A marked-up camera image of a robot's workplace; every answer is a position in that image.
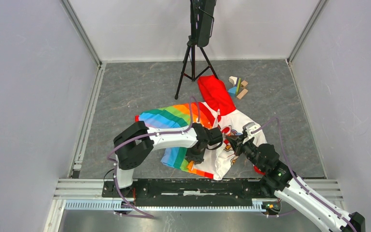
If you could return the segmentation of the rainbow hooded zip jacket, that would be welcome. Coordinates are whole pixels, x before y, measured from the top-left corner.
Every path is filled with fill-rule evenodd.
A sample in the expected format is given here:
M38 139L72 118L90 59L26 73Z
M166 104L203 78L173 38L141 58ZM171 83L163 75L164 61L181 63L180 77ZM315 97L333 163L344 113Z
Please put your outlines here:
M144 111L135 117L153 128L180 128L190 124L191 120L200 122L211 129L218 127L225 135L241 135L244 125L253 122L251 118L236 109L226 90L225 84L213 75L203 76L198 80L203 101L185 103ZM228 140L216 150L207 150L204 161L196 164L185 159L186 148L167 148L161 162L171 168L197 174L214 180L221 180L238 159Z

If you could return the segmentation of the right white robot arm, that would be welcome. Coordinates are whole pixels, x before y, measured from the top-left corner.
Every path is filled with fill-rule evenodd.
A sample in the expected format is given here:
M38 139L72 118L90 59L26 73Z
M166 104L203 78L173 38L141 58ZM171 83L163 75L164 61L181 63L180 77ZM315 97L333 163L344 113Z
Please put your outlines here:
M261 173L260 192L275 196L294 207L323 232L364 232L365 218L359 212L349 213L313 190L288 165L280 161L274 145L255 145L244 134L227 136L237 156L244 155Z

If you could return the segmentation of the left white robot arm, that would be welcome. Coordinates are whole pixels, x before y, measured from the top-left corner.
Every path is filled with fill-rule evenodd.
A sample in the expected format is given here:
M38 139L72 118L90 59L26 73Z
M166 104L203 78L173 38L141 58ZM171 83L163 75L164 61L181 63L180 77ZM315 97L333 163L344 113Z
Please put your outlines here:
M121 197L132 192L134 169L155 150L183 147L185 159L195 163L204 161L207 149L219 148L223 135L219 128L208 129L200 123L192 123L182 128L161 129L146 126L137 121L116 136L113 140L112 155L116 155L117 167L114 191Z

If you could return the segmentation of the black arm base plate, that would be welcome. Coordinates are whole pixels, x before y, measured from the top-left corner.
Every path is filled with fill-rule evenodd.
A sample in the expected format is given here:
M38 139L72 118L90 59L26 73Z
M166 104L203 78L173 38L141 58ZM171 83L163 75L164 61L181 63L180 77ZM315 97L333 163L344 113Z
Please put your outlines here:
M251 206L253 200L279 203L264 193L258 179L135 179L130 187L116 189L113 180L103 184L102 197L123 195L136 207L141 206Z

